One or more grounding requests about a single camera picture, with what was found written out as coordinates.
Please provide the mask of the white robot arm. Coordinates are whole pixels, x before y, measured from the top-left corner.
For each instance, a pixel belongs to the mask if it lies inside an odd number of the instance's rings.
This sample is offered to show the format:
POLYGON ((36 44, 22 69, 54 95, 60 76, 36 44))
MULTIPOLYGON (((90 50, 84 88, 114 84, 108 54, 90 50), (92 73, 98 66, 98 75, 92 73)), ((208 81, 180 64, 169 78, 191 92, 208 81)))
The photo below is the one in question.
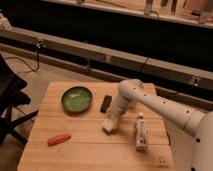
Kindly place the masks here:
POLYGON ((205 114, 195 108, 148 93, 138 79, 121 81, 110 104, 103 129, 112 132, 131 103, 141 103, 194 138, 191 171, 213 171, 213 111, 205 114))

